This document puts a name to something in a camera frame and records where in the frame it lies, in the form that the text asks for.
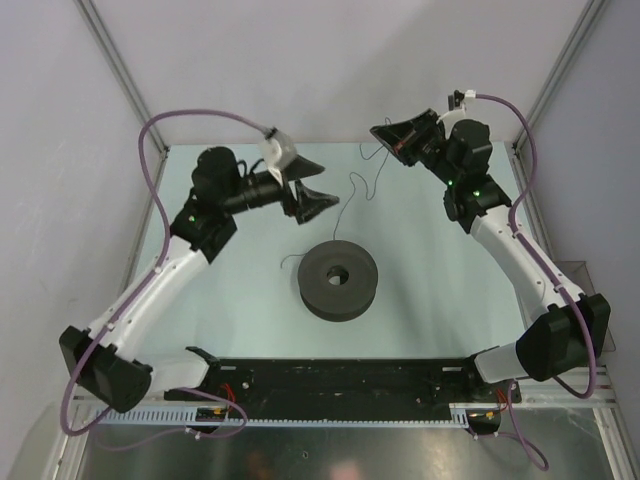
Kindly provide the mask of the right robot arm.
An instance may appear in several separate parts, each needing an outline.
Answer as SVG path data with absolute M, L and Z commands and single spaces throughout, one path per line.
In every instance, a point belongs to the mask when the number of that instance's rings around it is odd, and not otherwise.
M 488 125 L 462 110 L 440 116 L 428 109 L 370 133 L 401 164 L 421 164 L 443 182 L 448 218 L 494 259 L 532 321 L 515 342 L 474 356 L 475 367 L 461 376 L 463 393 L 484 401 L 503 380 L 542 382 L 583 366 L 594 375 L 610 305 L 600 294 L 586 294 L 527 234 L 514 202 L 489 173 Z

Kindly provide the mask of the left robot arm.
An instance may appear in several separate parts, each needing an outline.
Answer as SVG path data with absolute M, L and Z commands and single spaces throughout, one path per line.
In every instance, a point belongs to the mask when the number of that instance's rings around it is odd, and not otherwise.
M 189 196 L 147 272 L 89 327 L 69 327 L 61 334 L 59 344 L 73 382 L 118 413 L 132 410 L 151 393 L 179 388 L 202 400 L 214 397 L 221 376 L 211 369 L 215 363 L 211 354 L 188 346 L 176 355 L 144 360 L 143 340 L 235 234 L 235 215 L 279 204 L 286 216 L 304 224 L 336 205 L 338 197 L 311 190 L 302 182 L 324 170 L 296 155 L 281 172 L 241 174 L 231 149 L 202 151 L 191 174 Z

